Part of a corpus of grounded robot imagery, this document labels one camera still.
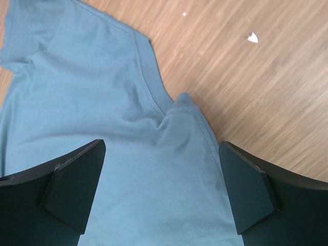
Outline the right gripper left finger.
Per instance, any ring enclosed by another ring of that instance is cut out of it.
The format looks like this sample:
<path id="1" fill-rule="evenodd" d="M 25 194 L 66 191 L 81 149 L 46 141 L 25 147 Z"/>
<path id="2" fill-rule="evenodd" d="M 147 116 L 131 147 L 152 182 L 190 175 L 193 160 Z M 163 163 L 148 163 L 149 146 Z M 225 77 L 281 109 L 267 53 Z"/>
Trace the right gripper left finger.
<path id="1" fill-rule="evenodd" d="M 1 178 L 1 245 L 77 245 L 85 233 L 106 153 L 94 140 Z"/>

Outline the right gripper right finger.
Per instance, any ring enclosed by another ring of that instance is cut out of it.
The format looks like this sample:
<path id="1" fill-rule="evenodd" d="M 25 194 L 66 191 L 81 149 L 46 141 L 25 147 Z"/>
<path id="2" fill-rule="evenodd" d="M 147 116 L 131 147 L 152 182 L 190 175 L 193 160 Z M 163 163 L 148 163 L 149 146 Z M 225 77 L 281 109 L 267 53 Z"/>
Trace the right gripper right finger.
<path id="1" fill-rule="evenodd" d="M 237 233 L 244 245 L 327 245 L 327 183 L 219 145 Z"/>

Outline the blue-grey t shirt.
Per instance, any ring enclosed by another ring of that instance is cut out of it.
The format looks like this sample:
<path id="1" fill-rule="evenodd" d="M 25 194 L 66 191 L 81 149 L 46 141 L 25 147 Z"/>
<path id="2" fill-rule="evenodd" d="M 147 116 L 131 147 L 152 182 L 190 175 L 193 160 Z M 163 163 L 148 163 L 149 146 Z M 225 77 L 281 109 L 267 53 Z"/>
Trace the blue-grey t shirt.
<path id="1" fill-rule="evenodd" d="M 215 135 L 146 36 L 80 1 L 10 1 L 1 66 L 1 176 L 106 144 L 79 245 L 243 245 Z"/>

